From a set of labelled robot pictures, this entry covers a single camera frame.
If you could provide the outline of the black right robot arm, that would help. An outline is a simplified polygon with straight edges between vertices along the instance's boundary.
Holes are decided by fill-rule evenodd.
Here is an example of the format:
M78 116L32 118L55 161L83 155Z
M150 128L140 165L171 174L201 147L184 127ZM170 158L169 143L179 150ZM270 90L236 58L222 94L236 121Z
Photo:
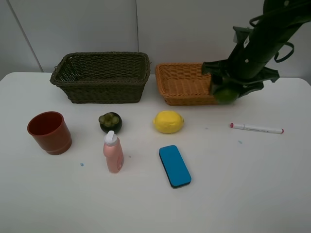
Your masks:
M262 90L266 80L276 82L278 71L266 64L287 60L294 53L289 39L310 20L309 0L266 0L262 15L249 21L252 28L234 27L236 45L228 59L202 64L202 74L211 75L210 95L232 103Z

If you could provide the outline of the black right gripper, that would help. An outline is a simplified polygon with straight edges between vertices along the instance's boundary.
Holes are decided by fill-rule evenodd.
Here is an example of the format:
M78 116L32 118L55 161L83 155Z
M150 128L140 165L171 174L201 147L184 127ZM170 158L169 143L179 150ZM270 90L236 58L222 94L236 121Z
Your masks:
M230 77L237 81L259 81L256 83L235 82L238 92L235 99L264 88L262 81L279 78L275 69L265 65L279 51L279 37L244 36L236 37L236 46L228 60L204 62L202 74L210 74L210 94L230 95Z

